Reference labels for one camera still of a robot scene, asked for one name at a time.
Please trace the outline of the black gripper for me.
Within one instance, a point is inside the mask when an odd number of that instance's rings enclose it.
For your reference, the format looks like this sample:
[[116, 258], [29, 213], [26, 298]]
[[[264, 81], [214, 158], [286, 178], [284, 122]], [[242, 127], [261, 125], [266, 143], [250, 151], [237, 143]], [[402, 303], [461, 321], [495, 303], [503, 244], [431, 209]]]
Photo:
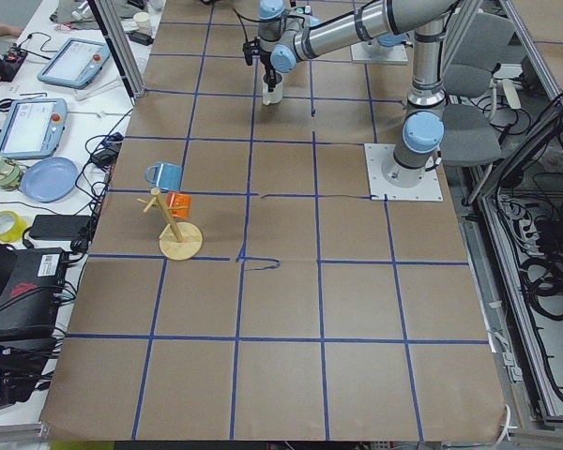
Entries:
[[277, 72], [271, 63], [271, 54], [277, 44], [277, 40], [258, 40], [259, 58], [266, 70], [265, 84], [267, 92], [273, 92], [277, 86]]

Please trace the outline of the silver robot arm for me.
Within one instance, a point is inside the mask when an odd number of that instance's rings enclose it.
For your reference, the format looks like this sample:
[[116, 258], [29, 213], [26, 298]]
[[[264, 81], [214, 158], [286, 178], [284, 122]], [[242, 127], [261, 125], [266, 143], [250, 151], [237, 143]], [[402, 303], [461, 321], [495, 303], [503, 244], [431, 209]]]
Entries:
[[384, 157], [381, 173], [399, 188], [416, 186], [446, 134], [443, 49], [453, 1], [370, 1], [322, 22], [295, 2], [262, 1], [258, 34], [243, 44], [248, 65], [264, 67], [263, 102], [282, 100], [282, 77], [298, 63], [343, 48], [357, 63], [412, 66], [402, 139]]
[[407, 37], [407, 33], [401, 33], [399, 35], [387, 33], [371, 39], [368, 44], [377, 45], [384, 48], [392, 48], [399, 45], [404, 45], [407, 41]]

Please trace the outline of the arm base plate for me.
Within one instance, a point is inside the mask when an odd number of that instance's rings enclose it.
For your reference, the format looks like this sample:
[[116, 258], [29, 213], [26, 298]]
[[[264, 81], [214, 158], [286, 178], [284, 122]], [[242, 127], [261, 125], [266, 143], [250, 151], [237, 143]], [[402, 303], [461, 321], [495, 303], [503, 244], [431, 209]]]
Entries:
[[377, 45], [369, 45], [368, 42], [359, 42], [351, 46], [352, 60], [364, 64], [384, 64], [405, 66], [408, 56], [404, 45], [392, 48], [384, 48]]
[[423, 168], [406, 169], [394, 159], [394, 144], [365, 143], [370, 197], [377, 201], [442, 202], [434, 160]]

